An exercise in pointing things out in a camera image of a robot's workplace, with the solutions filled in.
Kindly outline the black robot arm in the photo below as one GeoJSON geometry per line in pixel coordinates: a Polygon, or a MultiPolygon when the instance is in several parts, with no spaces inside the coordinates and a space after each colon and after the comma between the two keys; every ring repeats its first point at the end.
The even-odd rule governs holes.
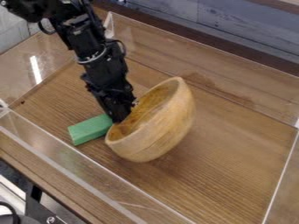
{"type": "Polygon", "coordinates": [[[105,37],[105,27],[89,0],[0,0],[12,14],[37,25],[46,19],[85,73],[80,78],[112,121],[121,122],[133,107],[126,81],[126,48],[105,37]]]}

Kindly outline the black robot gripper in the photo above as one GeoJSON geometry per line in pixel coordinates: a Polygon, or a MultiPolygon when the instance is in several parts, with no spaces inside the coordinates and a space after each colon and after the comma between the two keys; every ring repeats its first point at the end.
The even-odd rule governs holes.
{"type": "Polygon", "coordinates": [[[133,87],[126,80],[125,51],[120,47],[86,48],[78,54],[88,91],[114,123],[120,123],[134,106],[133,87]]]}

